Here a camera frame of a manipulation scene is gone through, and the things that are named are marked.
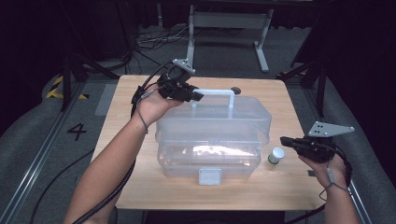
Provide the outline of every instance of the white lid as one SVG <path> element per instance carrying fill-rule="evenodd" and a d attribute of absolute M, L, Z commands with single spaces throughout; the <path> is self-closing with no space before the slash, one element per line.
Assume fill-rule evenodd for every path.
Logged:
<path fill-rule="evenodd" d="M 282 148 L 280 147 L 274 147 L 273 149 L 273 155 L 277 157 L 278 159 L 282 159 L 285 156 L 285 152 L 283 151 Z"/>
<path fill-rule="evenodd" d="M 231 144 L 263 147 L 269 142 L 271 114 L 253 97 L 205 96 L 197 106 L 191 103 L 172 108 L 157 121 L 156 140 L 172 145 Z"/>

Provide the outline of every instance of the clear plastic storage box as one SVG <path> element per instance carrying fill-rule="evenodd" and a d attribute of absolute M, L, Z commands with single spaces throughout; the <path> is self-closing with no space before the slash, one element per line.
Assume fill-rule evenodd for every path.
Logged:
<path fill-rule="evenodd" d="M 262 161 L 271 115 L 254 97 L 233 91 L 198 90 L 200 102 L 170 109 L 157 121 L 158 162 L 170 177 L 247 178 Z"/>

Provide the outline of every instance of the small container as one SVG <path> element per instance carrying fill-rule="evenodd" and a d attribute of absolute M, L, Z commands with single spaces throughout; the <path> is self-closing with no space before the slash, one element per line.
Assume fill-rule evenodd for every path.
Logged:
<path fill-rule="evenodd" d="M 285 152 L 280 147 L 274 147 L 272 153 L 268 156 L 268 161 L 272 164 L 278 164 L 279 161 L 285 156 Z"/>

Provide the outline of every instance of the wooden table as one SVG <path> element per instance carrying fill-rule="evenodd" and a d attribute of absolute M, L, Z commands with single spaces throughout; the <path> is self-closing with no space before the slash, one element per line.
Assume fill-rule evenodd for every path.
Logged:
<path fill-rule="evenodd" d="M 132 96 L 146 79 L 146 76 L 120 78 L 93 158 L 130 118 Z M 283 147 L 285 158 L 277 165 L 267 160 L 272 148 L 282 147 L 280 136 L 304 136 L 282 81 L 192 77 L 188 82 L 201 89 L 239 87 L 241 95 L 254 96 L 262 102 L 273 116 L 270 143 L 262 149 L 262 164 L 250 178 L 223 179 L 219 186 L 200 186 L 197 179 L 166 177 L 157 162 L 156 125 L 151 125 L 134 172 L 117 203 L 118 208 L 286 211 L 312 210 L 324 203 L 318 196 L 323 187 L 314 177 L 308 176 L 309 167 L 297 158 L 292 148 Z"/>

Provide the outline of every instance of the white box handle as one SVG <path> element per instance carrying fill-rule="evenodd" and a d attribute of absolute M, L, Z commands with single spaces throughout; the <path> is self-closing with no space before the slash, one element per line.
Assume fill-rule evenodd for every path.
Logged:
<path fill-rule="evenodd" d="M 210 90 L 210 89 L 195 89 L 193 92 L 199 92 L 203 95 L 229 95 L 230 103 L 228 104 L 229 109 L 233 109 L 233 100 L 235 98 L 235 93 L 232 90 Z M 191 106 L 196 107 L 197 102 L 192 101 Z"/>

